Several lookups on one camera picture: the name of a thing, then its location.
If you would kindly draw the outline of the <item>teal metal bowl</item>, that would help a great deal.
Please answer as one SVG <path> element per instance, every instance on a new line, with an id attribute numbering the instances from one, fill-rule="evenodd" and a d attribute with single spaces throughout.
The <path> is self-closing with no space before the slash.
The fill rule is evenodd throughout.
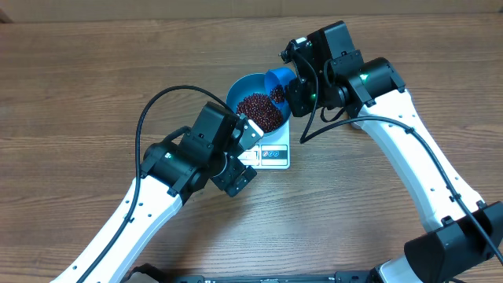
<path id="1" fill-rule="evenodd" d="M 238 79 L 229 89 L 229 92 L 226 97 L 227 105 L 237 113 L 237 104 L 243 101 L 247 96 L 252 95 L 253 93 L 266 94 L 266 88 L 264 86 L 264 77 L 266 73 L 253 73 L 250 75 L 246 75 L 240 79 Z M 291 110 L 285 101 L 284 107 L 280 109 L 283 115 L 283 123 L 290 120 Z"/>

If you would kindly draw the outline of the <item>blue plastic measuring scoop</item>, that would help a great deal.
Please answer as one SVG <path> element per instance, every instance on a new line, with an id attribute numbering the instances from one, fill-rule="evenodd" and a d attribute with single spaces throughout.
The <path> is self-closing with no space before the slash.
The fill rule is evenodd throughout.
<path id="1" fill-rule="evenodd" d="M 296 74 L 290 68 L 270 69 L 268 72 L 266 72 L 264 77 L 264 86 L 266 88 L 266 94 L 268 94 L 270 97 L 270 91 L 276 85 L 282 85 L 284 87 L 284 94 L 285 94 L 285 88 L 295 78 Z M 274 105 L 277 108 L 282 109 L 284 107 L 284 104 L 285 102 L 282 104 L 274 104 Z"/>

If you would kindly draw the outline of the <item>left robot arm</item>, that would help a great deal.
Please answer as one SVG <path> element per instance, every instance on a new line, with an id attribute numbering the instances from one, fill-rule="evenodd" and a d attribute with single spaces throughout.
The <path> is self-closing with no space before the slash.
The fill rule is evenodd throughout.
<path id="1" fill-rule="evenodd" d="M 256 175 L 239 155 L 263 131 L 245 115 L 208 102 L 191 127 L 150 145 L 126 196 L 57 282 L 120 282 L 158 230 L 208 182 L 235 197 Z"/>

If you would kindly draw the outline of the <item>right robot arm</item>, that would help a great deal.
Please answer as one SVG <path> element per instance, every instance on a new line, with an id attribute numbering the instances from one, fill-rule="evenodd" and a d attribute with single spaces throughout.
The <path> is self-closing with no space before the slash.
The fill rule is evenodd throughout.
<path id="1" fill-rule="evenodd" d="M 424 227 L 397 259 L 356 273 L 359 281 L 455 282 L 502 257 L 501 202 L 486 203 L 457 173 L 390 61 L 364 61 L 342 21 L 293 39 L 281 59 L 296 70 L 285 88 L 292 114 L 313 118 L 335 109 L 326 130 L 351 124 L 366 132 L 402 180 Z"/>

